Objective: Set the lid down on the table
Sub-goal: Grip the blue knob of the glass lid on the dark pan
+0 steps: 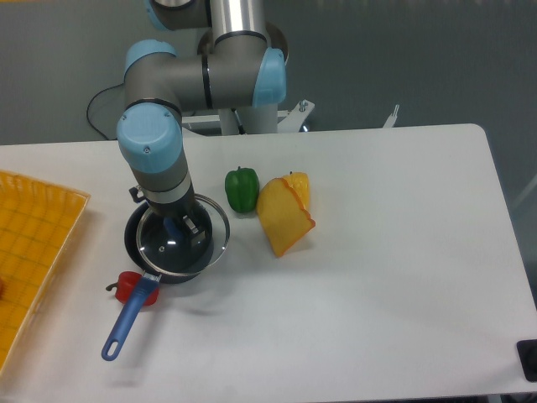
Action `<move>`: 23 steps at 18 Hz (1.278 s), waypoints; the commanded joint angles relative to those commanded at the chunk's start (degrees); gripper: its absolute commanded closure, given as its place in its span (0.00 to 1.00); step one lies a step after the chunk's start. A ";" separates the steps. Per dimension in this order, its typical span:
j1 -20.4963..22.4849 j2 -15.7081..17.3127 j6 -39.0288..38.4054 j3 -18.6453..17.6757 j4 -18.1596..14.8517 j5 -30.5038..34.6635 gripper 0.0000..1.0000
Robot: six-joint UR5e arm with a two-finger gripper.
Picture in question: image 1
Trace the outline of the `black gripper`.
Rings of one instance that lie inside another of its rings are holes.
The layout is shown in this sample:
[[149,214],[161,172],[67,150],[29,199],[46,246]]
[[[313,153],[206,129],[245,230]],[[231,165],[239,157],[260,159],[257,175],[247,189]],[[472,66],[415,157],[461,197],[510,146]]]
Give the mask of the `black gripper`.
[[142,203],[129,218],[130,222],[139,222],[146,211],[156,213],[160,217],[172,218],[182,222],[185,231],[191,232],[190,246],[193,249],[205,248],[209,242],[208,235],[204,228],[198,228],[195,222],[201,221],[200,206],[196,201],[194,188],[189,186],[188,190],[179,199],[170,202],[159,202],[148,199],[140,186],[129,189],[130,196],[136,203]]

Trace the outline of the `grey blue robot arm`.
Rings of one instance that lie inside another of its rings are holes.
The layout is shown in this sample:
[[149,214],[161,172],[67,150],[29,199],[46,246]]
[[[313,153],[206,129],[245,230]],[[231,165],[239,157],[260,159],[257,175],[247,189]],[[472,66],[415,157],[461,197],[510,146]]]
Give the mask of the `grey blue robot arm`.
[[144,40],[127,52],[125,110],[117,140],[150,209],[172,233],[200,237],[195,196],[183,147],[184,113],[237,114],[247,130],[272,133],[286,96],[282,50],[273,47],[260,1],[147,1],[159,29],[207,27],[212,49],[180,58],[175,48]]

